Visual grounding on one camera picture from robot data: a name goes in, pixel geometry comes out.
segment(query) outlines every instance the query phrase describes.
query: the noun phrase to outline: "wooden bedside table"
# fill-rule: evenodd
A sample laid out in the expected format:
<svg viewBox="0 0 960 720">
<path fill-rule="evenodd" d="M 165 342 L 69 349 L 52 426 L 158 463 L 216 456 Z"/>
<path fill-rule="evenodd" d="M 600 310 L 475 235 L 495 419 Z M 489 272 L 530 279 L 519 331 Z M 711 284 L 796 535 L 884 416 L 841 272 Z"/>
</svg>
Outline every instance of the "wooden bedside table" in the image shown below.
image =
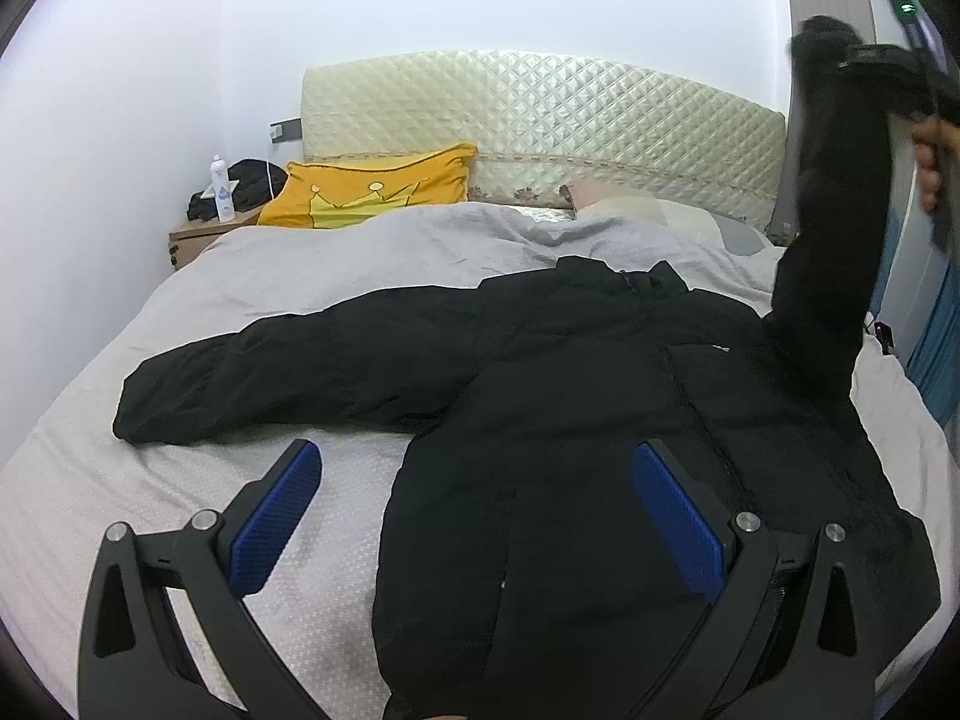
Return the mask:
<svg viewBox="0 0 960 720">
<path fill-rule="evenodd" d="M 178 227 L 170 233 L 170 264 L 178 271 L 184 265 L 189 265 L 200 256 L 205 248 L 216 241 L 222 234 L 256 224 L 263 206 L 252 211 L 237 211 L 232 221 L 219 221 L 212 218 L 210 221 L 189 221 L 183 227 Z"/>
</svg>

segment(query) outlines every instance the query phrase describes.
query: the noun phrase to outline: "raised black sleeve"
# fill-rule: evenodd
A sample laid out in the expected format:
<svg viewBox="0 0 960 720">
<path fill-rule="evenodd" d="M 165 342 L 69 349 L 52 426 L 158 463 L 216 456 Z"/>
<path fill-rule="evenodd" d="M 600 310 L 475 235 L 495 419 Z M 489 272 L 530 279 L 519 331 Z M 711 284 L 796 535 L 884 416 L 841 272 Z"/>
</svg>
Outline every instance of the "raised black sleeve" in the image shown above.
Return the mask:
<svg viewBox="0 0 960 720">
<path fill-rule="evenodd" d="M 504 343 L 525 286 L 552 272 L 381 290 L 172 349 L 124 381 L 114 435 L 182 445 L 250 424 L 344 421 L 416 431 Z"/>
<path fill-rule="evenodd" d="M 776 271 L 766 317 L 776 346 L 813 391 L 850 391 L 877 278 L 890 200 L 891 149 L 872 90 L 840 73 L 856 33 L 837 20 L 805 23 L 793 43 L 805 108 L 800 234 Z"/>
</svg>

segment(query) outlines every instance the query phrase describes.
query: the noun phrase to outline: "quilted headboard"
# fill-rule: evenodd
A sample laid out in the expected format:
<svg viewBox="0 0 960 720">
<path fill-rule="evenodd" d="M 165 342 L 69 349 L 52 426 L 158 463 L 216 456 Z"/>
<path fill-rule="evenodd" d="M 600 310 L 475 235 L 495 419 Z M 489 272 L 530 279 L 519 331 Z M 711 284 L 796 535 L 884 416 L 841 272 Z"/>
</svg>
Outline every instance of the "quilted headboard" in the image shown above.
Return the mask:
<svg viewBox="0 0 960 720">
<path fill-rule="evenodd" d="M 475 143 L 469 197 L 565 207 L 573 178 L 627 184 L 765 229 L 784 115 L 666 73 L 533 52 L 423 52 L 310 68 L 304 158 Z"/>
</svg>

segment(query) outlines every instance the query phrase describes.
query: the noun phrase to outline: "metal screw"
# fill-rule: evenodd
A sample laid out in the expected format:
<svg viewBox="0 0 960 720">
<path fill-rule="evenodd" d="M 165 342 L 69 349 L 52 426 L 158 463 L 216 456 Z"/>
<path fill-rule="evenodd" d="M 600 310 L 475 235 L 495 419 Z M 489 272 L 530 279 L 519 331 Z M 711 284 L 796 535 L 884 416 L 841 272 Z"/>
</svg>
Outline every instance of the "metal screw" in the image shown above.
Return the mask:
<svg viewBox="0 0 960 720">
<path fill-rule="evenodd" d="M 114 522 L 107 528 L 107 541 L 120 541 L 127 534 L 126 522 Z"/>
<path fill-rule="evenodd" d="M 190 517 L 190 524 L 198 531 L 208 531 L 217 524 L 217 512 L 212 509 L 203 509 Z"/>
<path fill-rule="evenodd" d="M 747 533 L 758 531 L 761 524 L 760 518 L 753 512 L 741 512 L 736 516 L 736 527 Z"/>
<path fill-rule="evenodd" d="M 827 534 L 827 538 L 831 541 L 836 541 L 838 544 L 847 537 L 847 531 L 843 529 L 843 525 L 837 525 L 835 522 L 830 523 L 824 528 L 824 533 Z"/>
</svg>

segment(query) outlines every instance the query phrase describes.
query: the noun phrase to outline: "blue gripper pad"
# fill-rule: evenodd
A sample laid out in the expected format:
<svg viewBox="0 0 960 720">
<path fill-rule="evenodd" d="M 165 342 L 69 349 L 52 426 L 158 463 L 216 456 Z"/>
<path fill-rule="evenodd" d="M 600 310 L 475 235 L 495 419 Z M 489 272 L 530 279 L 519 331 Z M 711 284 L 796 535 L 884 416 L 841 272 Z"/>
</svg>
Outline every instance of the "blue gripper pad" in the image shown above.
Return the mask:
<svg viewBox="0 0 960 720">
<path fill-rule="evenodd" d="M 320 450 L 306 440 L 295 445 L 299 446 L 291 445 L 287 450 L 296 451 L 293 459 L 230 543 L 227 582 L 234 598 L 253 595 L 267 584 L 296 525 L 320 488 Z"/>
<path fill-rule="evenodd" d="M 715 603 L 724 588 L 722 545 L 649 443 L 634 452 L 634 484 L 690 592 Z"/>
</svg>

